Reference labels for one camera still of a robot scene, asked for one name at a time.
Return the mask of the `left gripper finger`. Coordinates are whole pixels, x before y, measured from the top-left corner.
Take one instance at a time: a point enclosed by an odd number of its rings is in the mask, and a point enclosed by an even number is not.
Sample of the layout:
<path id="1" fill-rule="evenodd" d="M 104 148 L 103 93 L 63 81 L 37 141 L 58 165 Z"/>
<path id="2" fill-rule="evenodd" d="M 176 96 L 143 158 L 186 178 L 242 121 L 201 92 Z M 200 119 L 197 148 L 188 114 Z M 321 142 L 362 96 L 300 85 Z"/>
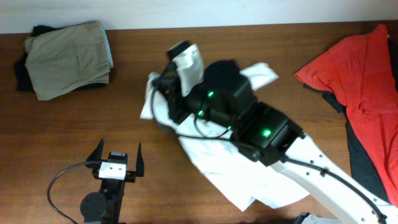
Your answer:
<path id="1" fill-rule="evenodd" d="M 99 162 L 101 160 L 104 139 L 101 139 L 94 151 L 87 157 L 86 162 Z"/>
<path id="2" fill-rule="evenodd" d="M 142 156 L 141 143 L 139 143 L 138 150 L 137 150 L 136 172 L 144 172 L 144 159 Z"/>

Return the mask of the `white t-shirt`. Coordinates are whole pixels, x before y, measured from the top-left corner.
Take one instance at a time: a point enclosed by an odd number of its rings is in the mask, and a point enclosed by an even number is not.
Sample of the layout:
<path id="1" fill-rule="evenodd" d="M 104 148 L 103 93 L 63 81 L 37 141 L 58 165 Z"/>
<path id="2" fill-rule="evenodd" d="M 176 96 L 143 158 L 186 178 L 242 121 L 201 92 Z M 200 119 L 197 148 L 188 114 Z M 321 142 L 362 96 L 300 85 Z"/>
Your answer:
<path id="1" fill-rule="evenodd" d="M 154 109 L 157 119 L 181 134 L 178 139 L 192 164 L 235 206 L 245 211 L 255 200 L 277 209 L 295 203 L 308 192 L 286 176 L 253 162 L 226 141 L 201 141 L 200 133 L 221 134 L 225 128 L 212 122 L 193 123 L 189 116 L 182 124 L 175 124 L 168 116 L 166 100 L 155 94 Z"/>

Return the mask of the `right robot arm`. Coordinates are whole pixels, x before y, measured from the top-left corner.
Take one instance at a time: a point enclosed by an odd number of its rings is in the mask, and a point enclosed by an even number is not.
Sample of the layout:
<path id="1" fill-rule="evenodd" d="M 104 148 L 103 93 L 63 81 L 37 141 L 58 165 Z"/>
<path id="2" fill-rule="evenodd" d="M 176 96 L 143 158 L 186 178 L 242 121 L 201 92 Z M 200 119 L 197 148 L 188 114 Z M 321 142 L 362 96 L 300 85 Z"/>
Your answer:
<path id="1" fill-rule="evenodd" d="M 222 60 L 193 73 L 182 93 L 179 65 L 170 62 L 153 81 L 168 103 L 170 119 L 190 114 L 225 127 L 228 142 L 303 187 L 342 223 L 396 223 L 397 207 L 378 199 L 333 163 L 303 129 L 277 109 L 257 100 L 236 62 Z"/>

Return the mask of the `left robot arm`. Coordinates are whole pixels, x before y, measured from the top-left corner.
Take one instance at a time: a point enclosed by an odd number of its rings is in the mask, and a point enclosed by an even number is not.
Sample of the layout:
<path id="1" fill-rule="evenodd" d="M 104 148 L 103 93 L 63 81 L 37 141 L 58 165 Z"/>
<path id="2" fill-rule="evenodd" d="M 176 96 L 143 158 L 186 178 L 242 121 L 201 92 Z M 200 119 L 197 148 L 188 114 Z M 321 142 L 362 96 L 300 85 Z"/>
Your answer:
<path id="1" fill-rule="evenodd" d="M 141 146 L 138 146 L 136 169 L 127 170 L 128 155 L 110 152 L 102 159 L 104 140 L 86 159 L 86 167 L 92 170 L 95 179 L 101 181 L 99 191 L 88 194 L 80 204 L 84 222 L 89 224 L 119 223 L 119 215 L 126 183 L 134 183 L 144 176 L 144 160 Z"/>

